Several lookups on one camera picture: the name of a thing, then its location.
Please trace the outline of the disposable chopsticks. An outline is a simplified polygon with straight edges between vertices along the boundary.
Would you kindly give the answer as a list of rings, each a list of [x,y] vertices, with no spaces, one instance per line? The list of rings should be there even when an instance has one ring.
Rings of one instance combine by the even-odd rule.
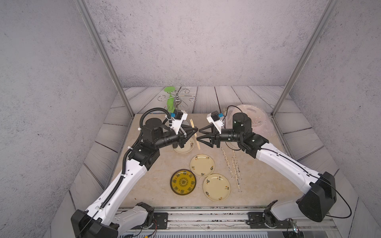
[[[192,119],[190,119],[190,124],[191,124],[191,126],[195,129],[195,126],[194,126],[194,123],[193,123],[193,120],[192,120]],[[196,140],[197,147],[198,147],[198,149],[200,150],[200,144],[199,144],[199,142],[197,141],[197,133],[196,133],[196,132],[194,133],[194,137],[195,137],[195,140]]]

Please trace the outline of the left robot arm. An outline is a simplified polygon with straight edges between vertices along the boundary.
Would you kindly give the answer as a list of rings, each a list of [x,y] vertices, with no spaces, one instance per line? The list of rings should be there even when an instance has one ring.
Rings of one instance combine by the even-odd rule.
[[[140,134],[122,160],[122,169],[96,201],[84,211],[76,210],[71,217],[77,238],[117,238],[135,227],[153,223],[154,208],[144,202],[127,212],[117,214],[122,202],[149,171],[160,156],[160,149],[185,143],[198,131],[183,124],[182,119],[167,115],[159,118],[140,118]]]

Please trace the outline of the wrapped chopsticks on table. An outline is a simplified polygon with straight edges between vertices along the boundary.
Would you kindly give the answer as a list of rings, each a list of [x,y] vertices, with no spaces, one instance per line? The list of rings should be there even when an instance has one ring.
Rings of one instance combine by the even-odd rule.
[[[229,159],[228,159],[228,157],[227,157],[227,155],[226,155],[226,152],[225,152],[224,148],[221,148],[221,151],[222,151],[222,153],[223,153],[223,156],[224,156],[224,159],[225,159],[225,162],[226,162],[228,171],[229,171],[229,173],[230,173],[230,175],[231,175],[231,178],[233,178],[233,177],[234,177],[234,173],[233,173],[233,171],[232,171],[232,168],[231,168],[231,166],[230,166]]]
[[[239,181],[239,178],[238,178],[238,170],[237,170],[237,164],[236,164],[236,154],[235,154],[235,151],[232,151],[232,153],[233,153],[232,162],[233,162],[235,181],[236,181],[236,184],[237,184],[238,192],[241,193],[242,190],[241,190],[240,181]]]
[[[242,175],[241,175],[241,171],[240,171],[240,167],[239,167],[239,163],[238,163],[238,159],[237,159],[236,154],[234,154],[234,159],[235,159],[235,163],[236,163],[237,176],[239,179],[242,179]]]

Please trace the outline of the cream plate with black spot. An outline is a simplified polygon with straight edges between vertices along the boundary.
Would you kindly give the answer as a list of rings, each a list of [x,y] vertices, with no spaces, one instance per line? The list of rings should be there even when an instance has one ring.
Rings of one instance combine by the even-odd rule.
[[[181,148],[180,146],[178,146],[177,148],[174,148],[174,151],[176,151],[177,153],[180,153],[180,154],[186,154],[186,153],[189,153],[193,150],[194,148],[194,139],[193,138],[190,138],[186,144],[184,145],[183,148]]]

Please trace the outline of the cream floral plate middle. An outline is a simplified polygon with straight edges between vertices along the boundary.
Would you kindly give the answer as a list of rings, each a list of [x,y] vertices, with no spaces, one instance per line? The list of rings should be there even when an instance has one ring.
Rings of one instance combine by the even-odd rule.
[[[190,161],[190,170],[198,177],[207,177],[214,172],[214,160],[205,154],[198,154]]]

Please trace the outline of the cream floral plate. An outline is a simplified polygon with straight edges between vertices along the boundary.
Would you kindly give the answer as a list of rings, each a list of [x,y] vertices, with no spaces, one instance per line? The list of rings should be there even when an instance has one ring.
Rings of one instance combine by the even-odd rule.
[[[190,170],[198,177],[207,177],[214,172],[214,160],[205,154],[198,154],[190,161]]]
[[[203,182],[203,193],[212,201],[224,201],[230,195],[231,186],[221,174],[211,174]]]

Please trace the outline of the green plastic spoon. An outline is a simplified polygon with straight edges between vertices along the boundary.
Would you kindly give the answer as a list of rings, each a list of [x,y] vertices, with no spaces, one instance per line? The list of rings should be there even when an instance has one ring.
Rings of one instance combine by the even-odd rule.
[[[170,113],[173,113],[175,110],[174,104],[175,104],[175,99],[177,95],[177,90],[175,87],[169,86],[164,88],[164,92],[166,92],[169,96],[167,99],[167,111]]]

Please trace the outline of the silver metal hook stand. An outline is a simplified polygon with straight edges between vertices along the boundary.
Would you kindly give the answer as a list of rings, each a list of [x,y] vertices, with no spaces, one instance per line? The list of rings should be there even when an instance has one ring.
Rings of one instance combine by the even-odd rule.
[[[166,102],[166,105],[165,105],[165,109],[167,110],[167,99],[168,99],[168,94],[164,94],[164,95],[160,95],[157,100],[159,102]],[[177,95],[176,95],[176,99],[175,99],[175,109],[177,110],[184,110],[184,111],[187,111],[189,109],[189,105],[185,102],[185,100],[183,98],[188,98],[188,100],[192,103],[194,103],[196,101],[196,96],[195,95],[192,95],[190,93],[190,90],[185,88],[183,90],[177,90]]]

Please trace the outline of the yellow patterned plate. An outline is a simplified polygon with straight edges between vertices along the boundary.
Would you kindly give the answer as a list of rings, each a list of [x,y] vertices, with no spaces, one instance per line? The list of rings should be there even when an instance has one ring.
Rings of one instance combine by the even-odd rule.
[[[171,176],[170,187],[177,195],[188,195],[196,187],[196,177],[190,170],[178,170]]]

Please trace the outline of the cream floral plate front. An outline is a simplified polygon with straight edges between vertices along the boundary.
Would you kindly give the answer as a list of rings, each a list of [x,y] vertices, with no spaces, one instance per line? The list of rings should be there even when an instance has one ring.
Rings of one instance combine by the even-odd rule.
[[[203,182],[203,193],[212,201],[224,201],[230,195],[231,186],[221,174],[211,174]]]

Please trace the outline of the white bucket with pink bag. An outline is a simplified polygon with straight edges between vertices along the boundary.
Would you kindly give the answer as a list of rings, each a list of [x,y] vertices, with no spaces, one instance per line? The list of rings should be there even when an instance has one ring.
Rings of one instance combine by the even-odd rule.
[[[252,120],[252,129],[256,134],[260,134],[266,139],[276,136],[275,128],[268,114],[257,106],[241,104],[236,107],[230,107],[226,116],[225,126],[227,129],[232,128],[233,115],[243,112]]]

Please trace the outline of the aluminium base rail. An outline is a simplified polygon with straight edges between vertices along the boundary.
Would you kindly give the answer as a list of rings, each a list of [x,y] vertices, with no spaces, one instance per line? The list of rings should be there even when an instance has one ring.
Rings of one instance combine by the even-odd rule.
[[[262,216],[256,208],[158,208],[149,227],[135,227],[117,238],[340,238],[334,221],[292,219],[291,226],[251,228],[247,221]]]

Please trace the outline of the left aluminium frame post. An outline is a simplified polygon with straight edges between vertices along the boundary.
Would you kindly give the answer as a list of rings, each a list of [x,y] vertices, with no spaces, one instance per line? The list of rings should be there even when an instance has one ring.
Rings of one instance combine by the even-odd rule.
[[[79,13],[81,14],[81,17],[86,25],[86,28],[98,50],[98,53],[104,63],[104,65],[106,66],[107,68],[107,71],[116,87],[116,90],[119,94],[119,96],[121,97],[121,100],[124,104],[124,106],[127,108],[127,112],[128,114],[131,116],[131,117],[134,117],[135,114],[132,110],[132,107],[126,97],[126,94],[125,94],[125,91],[123,90],[122,86],[121,86],[121,82],[117,76],[117,73],[112,65],[112,62],[107,54],[107,51],[104,47],[104,44],[101,40],[101,37],[96,29],[96,26],[94,24],[94,21],[91,17],[91,14],[86,6],[86,2],[83,1],[83,0],[75,0],[74,1],[77,8],[78,8],[78,11]]]

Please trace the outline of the aluminium frame post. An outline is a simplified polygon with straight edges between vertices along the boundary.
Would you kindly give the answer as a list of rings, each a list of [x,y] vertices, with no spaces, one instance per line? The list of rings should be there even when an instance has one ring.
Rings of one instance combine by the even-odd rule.
[[[135,114],[132,110],[132,107],[126,97],[126,94],[125,94],[125,91],[123,90],[122,86],[121,86],[121,82],[117,76],[117,73],[112,65],[112,62],[107,54],[107,51],[104,47],[104,44],[101,40],[101,37],[96,29],[96,26],[94,24],[94,21],[91,17],[91,14],[86,6],[86,2],[83,1],[83,0],[75,0],[74,1],[77,8],[78,8],[78,11],[79,13],[81,14],[81,17],[86,25],[86,28],[98,50],[98,53],[104,63],[104,65],[106,66],[107,68],[107,71],[116,87],[116,90],[119,94],[119,96],[121,97],[121,100],[124,104],[124,106],[127,108],[127,112],[128,114],[131,116],[131,117],[134,117]]]
[[[313,30],[305,48],[304,48],[296,66],[295,66],[295,68],[293,69],[289,79],[287,80],[287,82],[283,88],[283,91],[282,91],[275,107],[273,108],[273,111],[271,112],[271,116],[273,118],[275,117],[275,115],[277,113],[280,112],[280,109],[281,109],[284,101],[286,100],[287,95],[290,93],[292,87],[294,86],[294,84],[297,81],[300,73],[302,72],[303,67],[307,63],[311,53],[314,50],[314,47],[316,46],[319,38],[323,34],[327,24],[329,23],[330,18],[334,14],[334,11],[335,11],[338,3],[339,3],[338,0],[328,1],[326,8],[321,15],[320,20],[318,21],[315,29]]]

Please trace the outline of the right aluminium frame post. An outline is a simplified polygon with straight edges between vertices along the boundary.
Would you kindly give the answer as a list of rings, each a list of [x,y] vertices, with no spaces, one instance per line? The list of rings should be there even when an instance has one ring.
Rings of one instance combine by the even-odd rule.
[[[313,30],[305,48],[304,48],[296,66],[295,66],[295,68],[293,69],[289,79],[287,80],[287,82],[283,88],[283,91],[282,91],[275,107],[273,108],[273,111],[271,112],[271,116],[273,118],[275,117],[275,115],[277,113],[280,112],[280,109],[281,109],[284,101],[286,100],[287,95],[290,93],[292,87],[294,86],[294,84],[297,81],[300,73],[302,72],[303,67],[307,63],[311,53],[314,50],[314,47],[316,46],[319,38],[323,34],[327,24],[329,23],[330,18],[334,14],[334,11],[335,11],[338,3],[339,3],[338,0],[328,1],[326,8],[321,15],[320,20],[318,21],[315,29]]]

